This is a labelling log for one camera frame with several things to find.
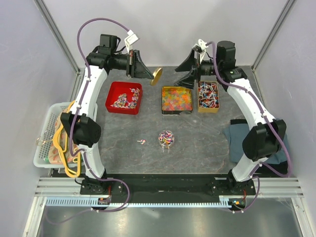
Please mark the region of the round wooden jar lid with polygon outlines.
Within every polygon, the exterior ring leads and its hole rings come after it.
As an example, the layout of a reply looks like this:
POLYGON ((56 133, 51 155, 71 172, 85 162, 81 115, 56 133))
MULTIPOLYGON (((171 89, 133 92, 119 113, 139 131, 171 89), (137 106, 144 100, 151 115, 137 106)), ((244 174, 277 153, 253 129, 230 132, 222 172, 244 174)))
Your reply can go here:
POLYGON ((161 68, 161 67, 155 69, 155 71, 153 72, 154 78, 150 82, 151 86, 155 86, 158 83, 158 81, 162 75, 162 72, 163 72, 163 68, 161 68))

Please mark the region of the red candy tray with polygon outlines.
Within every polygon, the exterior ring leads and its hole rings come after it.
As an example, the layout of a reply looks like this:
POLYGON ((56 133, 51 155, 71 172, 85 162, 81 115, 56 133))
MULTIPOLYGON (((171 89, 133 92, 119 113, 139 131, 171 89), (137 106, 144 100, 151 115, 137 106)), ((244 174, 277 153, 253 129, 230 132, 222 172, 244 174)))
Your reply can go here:
POLYGON ((105 107, 109 113, 137 115, 142 95, 143 88, 140 83, 114 81, 111 84, 105 107))

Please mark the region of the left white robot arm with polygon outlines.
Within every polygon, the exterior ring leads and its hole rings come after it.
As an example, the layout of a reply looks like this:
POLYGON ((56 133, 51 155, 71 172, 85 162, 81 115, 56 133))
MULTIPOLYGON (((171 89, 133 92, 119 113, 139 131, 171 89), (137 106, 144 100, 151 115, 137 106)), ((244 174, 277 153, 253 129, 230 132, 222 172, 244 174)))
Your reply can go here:
POLYGON ((75 102, 60 117, 69 137, 69 147, 73 144, 78 146, 85 174, 94 179, 91 188, 97 194, 104 194, 108 190, 108 181, 104 179, 106 171, 98 149, 101 127, 95 121, 96 101, 104 81, 112 69, 123 70, 132 78, 150 79, 151 85, 155 85, 159 79, 158 72, 151 73, 142 62, 139 50, 132 48, 138 39, 135 33, 128 31, 124 39, 127 54, 121 54, 117 52, 117 36, 102 34, 99 46, 86 57, 87 66, 75 102))

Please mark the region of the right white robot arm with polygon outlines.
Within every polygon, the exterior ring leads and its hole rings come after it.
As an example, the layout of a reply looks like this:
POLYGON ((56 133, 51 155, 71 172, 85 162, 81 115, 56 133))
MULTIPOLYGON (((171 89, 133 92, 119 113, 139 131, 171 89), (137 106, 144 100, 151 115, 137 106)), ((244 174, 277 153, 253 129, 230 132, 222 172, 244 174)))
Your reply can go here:
POLYGON ((286 150, 283 142, 285 121, 276 119, 263 106, 244 70, 236 66, 235 55, 235 44, 231 41, 215 43, 199 39, 189 56, 175 69, 176 72, 187 72, 175 86, 188 89, 193 89, 202 76, 215 76, 247 121, 249 133, 242 142, 243 154, 229 171, 226 182, 227 191, 234 195, 243 190, 244 184, 271 155, 286 150))

